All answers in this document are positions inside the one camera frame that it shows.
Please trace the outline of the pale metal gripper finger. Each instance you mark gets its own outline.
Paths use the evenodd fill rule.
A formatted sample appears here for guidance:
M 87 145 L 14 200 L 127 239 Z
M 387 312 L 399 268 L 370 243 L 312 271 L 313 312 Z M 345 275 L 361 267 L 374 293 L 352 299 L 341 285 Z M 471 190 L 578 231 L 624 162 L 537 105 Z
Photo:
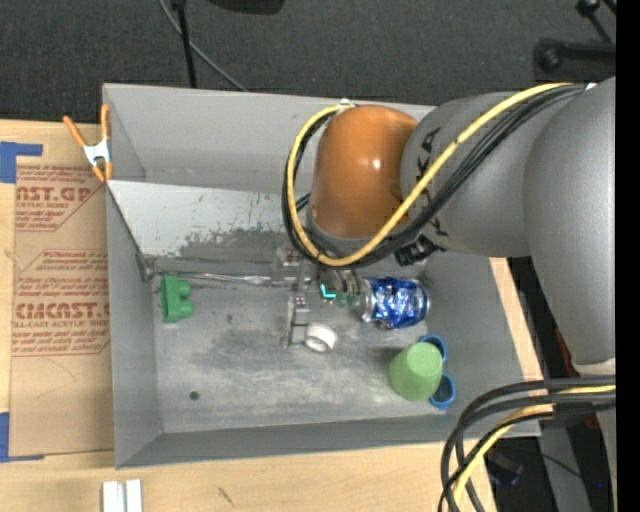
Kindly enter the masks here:
M 285 332 L 281 340 L 284 349 L 302 345 L 310 320 L 310 307 L 305 295 L 295 294 L 289 298 Z
M 302 258 L 288 245 L 276 249 L 271 262 L 271 285 L 278 287 L 296 286 L 301 272 Z

